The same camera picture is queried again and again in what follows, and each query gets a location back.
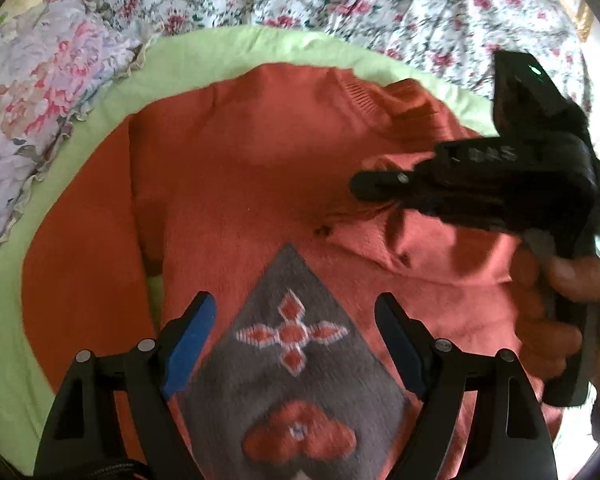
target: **orange flower motif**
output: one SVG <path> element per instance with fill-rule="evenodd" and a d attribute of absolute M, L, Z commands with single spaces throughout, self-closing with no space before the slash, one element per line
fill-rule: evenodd
<path fill-rule="evenodd" d="M 342 339 L 349 333 L 344 326 L 321 321 L 307 326 L 302 322 L 305 309 L 298 297 L 290 290 L 278 307 L 284 320 L 275 328 L 256 323 L 253 326 L 238 330 L 236 339 L 242 343 L 266 348 L 273 344 L 282 347 L 281 364 L 293 376 L 298 376 L 306 365 L 306 356 L 302 349 L 311 341 L 329 345 Z"/>
<path fill-rule="evenodd" d="M 249 430 L 242 452 L 255 462 L 283 464 L 296 456 L 330 462 L 351 455 L 356 433 L 345 424 L 329 419 L 320 407 L 293 400 Z"/>

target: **purple floral pillow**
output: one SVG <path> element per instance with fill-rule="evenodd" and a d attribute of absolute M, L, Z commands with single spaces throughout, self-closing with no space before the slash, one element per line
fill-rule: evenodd
<path fill-rule="evenodd" d="M 126 72 L 138 45 L 80 0 L 46 0 L 0 28 L 0 242 L 71 133 L 69 119 Z"/>

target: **human hand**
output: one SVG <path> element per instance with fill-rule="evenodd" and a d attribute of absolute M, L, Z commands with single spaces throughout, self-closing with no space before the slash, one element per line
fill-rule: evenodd
<path fill-rule="evenodd" d="M 519 248 L 513 258 L 511 277 L 518 285 L 515 294 L 519 297 L 514 300 L 519 309 L 516 335 L 522 343 L 520 362 L 530 375 L 547 380 L 564 371 L 567 357 L 580 349 L 582 335 L 576 327 L 546 317 L 534 287 L 540 267 L 528 249 Z M 552 258 L 542 265 L 542 270 L 559 294 L 578 303 L 600 305 L 600 258 Z M 590 379 L 600 398 L 600 327 L 594 375 Z"/>

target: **screw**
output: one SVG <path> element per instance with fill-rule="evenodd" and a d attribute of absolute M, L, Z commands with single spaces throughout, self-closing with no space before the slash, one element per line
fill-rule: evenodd
<path fill-rule="evenodd" d="M 78 361 L 79 363 L 85 363 L 89 359 L 91 359 L 91 352 L 89 352 L 88 350 L 80 350 L 75 355 L 75 360 Z"/>
<path fill-rule="evenodd" d="M 441 352 L 451 352 L 453 347 L 454 346 L 449 339 L 436 339 L 436 349 Z"/>
<path fill-rule="evenodd" d="M 153 350 L 154 347 L 155 341 L 153 339 L 142 339 L 142 341 L 138 343 L 138 350 L 141 352 L 148 352 Z"/>
<path fill-rule="evenodd" d="M 512 363 L 516 360 L 516 355 L 509 349 L 500 350 L 500 357 L 507 363 Z"/>

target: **wrinkled fabric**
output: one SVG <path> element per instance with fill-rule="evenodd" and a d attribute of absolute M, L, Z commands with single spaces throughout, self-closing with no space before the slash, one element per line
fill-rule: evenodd
<path fill-rule="evenodd" d="M 80 0 L 47 0 L 0 28 L 0 242 L 69 119 L 129 67 L 138 44 Z"/>
<path fill-rule="evenodd" d="M 580 40 L 558 0 L 88 0 L 113 27 L 179 34 L 255 24 L 320 30 L 491 97 L 498 48 L 534 54 L 564 95 L 590 107 Z"/>

